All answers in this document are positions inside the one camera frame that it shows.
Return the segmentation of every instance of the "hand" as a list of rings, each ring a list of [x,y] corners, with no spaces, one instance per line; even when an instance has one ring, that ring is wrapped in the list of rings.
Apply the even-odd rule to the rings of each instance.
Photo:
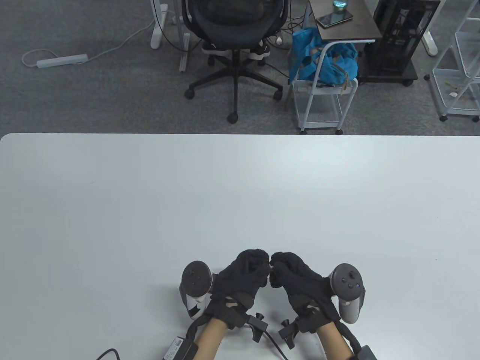
[[[259,288],[270,273],[268,254],[260,249],[245,250],[215,277],[205,314],[222,320],[229,329],[247,322],[246,311],[253,306]]]
[[[270,264],[270,284],[283,287],[288,301],[299,315],[298,327],[303,333],[314,333],[320,326],[340,320],[332,303],[330,279],[312,271],[301,258],[291,252],[276,252]]]

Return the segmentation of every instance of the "shoe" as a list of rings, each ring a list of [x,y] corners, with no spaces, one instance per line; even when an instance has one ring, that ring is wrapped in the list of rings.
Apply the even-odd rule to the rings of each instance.
[[[267,56],[270,56],[270,47],[263,40],[260,41],[258,46],[250,49],[250,54],[248,54],[248,57],[253,60],[261,60]]]
[[[202,44],[202,51],[205,54],[208,54],[208,55],[218,55],[218,56],[227,56],[228,55],[228,50],[221,50],[221,49],[215,47],[215,45],[209,44],[207,42],[204,42]]]

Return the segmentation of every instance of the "white cable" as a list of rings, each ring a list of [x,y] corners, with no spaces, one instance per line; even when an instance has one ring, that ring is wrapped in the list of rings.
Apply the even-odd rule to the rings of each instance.
[[[93,59],[97,59],[98,57],[100,57],[100,56],[102,56],[102,55],[105,55],[105,54],[107,54],[107,53],[109,53],[109,52],[118,50],[118,49],[121,48],[123,45],[125,45],[125,43],[126,43],[128,40],[130,40],[132,37],[134,37],[134,36],[137,35],[138,33],[142,32],[142,31],[145,31],[145,30],[147,30],[149,27],[151,27],[154,22],[155,22],[155,20],[152,20],[152,22],[151,22],[148,26],[143,27],[143,28],[141,28],[140,30],[135,31],[133,34],[131,34],[128,38],[126,38],[126,39],[125,39],[120,45],[118,45],[117,47],[111,48],[111,49],[106,50],[106,51],[103,51],[103,52],[101,52],[100,54],[95,55],[94,57],[88,59],[87,61],[78,62],[78,63],[76,63],[76,64],[74,64],[74,65],[82,65],[82,64],[85,64],[86,62],[89,62],[89,61],[91,61],[91,60],[93,60]],[[51,50],[48,50],[48,49],[34,49],[34,50],[30,50],[30,51],[28,51],[28,52],[26,52],[26,53],[24,53],[24,54],[22,55],[22,64],[25,65],[25,66],[27,66],[27,67],[29,67],[29,68],[34,68],[34,67],[36,67],[36,64],[35,64],[35,65],[29,65],[29,64],[25,63],[25,56],[27,56],[28,54],[31,54],[32,52],[37,52],[37,51],[48,51],[49,53],[53,54],[53,56],[55,56],[56,58],[59,58],[59,56],[58,56],[57,54],[55,54],[53,51],[51,51]]]
[[[48,50],[48,49],[34,49],[34,50],[30,50],[30,51],[27,51],[26,53],[24,53],[22,55],[22,64],[25,65],[26,67],[29,67],[29,68],[34,68],[36,67],[36,64],[34,65],[28,65],[26,62],[25,62],[25,56],[27,56],[28,54],[31,54],[32,52],[37,52],[37,51],[48,51],[50,54],[53,54],[53,56],[55,56],[56,58],[59,58],[59,56],[57,54],[55,54],[53,51],[51,50]]]

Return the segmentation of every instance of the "chair base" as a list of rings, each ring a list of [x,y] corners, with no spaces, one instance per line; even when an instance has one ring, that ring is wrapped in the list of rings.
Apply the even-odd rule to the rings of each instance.
[[[185,91],[185,94],[184,94],[184,96],[187,99],[189,100],[193,99],[193,97],[195,96],[195,88],[199,86],[211,83],[215,80],[218,80],[224,77],[228,77],[228,76],[233,77],[233,112],[227,118],[227,121],[230,124],[234,124],[238,121],[238,114],[237,114],[238,79],[241,76],[254,79],[256,81],[259,81],[261,83],[264,83],[266,85],[270,85],[276,88],[277,91],[275,91],[273,98],[275,100],[282,99],[283,86],[253,70],[247,69],[247,65],[251,64],[255,60],[246,59],[244,61],[240,61],[240,50],[232,51],[232,60],[221,57],[221,56],[217,56],[217,55],[209,55],[208,64],[212,66],[215,60],[221,62],[226,67],[220,71],[214,72],[213,74],[210,74],[204,77],[203,79],[200,79],[198,81],[195,81],[194,83],[191,83],[188,87],[188,90]]]

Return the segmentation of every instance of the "office chair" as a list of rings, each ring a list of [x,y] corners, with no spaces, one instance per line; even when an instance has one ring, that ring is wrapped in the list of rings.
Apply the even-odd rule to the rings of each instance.
[[[200,39],[208,41],[221,49],[232,50],[232,59],[227,59],[217,55],[209,55],[208,65],[213,66],[215,60],[221,62],[226,68],[204,77],[194,83],[191,83],[184,96],[191,100],[195,96],[195,88],[210,83],[220,78],[233,77],[233,112],[229,114],[227,120],[234,124],[238,121],[237,102],[238,102],[238,79],[240,76],[249,77],[261,83],[275,87],[273,98],[281,100],[283,95],[282,85],[276,83],[259,73],[247,69],[247,65],[255,60],[246,59],[240,61],[240,52],[242,50],[258,46],[261,40],[275,35],[284,25],[288,16],[288,0],[226,0],[235,3],[235,6],[243,7],[242,12],[229,11],[225,7],[213,5],[218,0],[182,0],[182,16],[185,26],[196,34]],[[252,20],[252,16],[247,16],[258,12],[258,20]]]

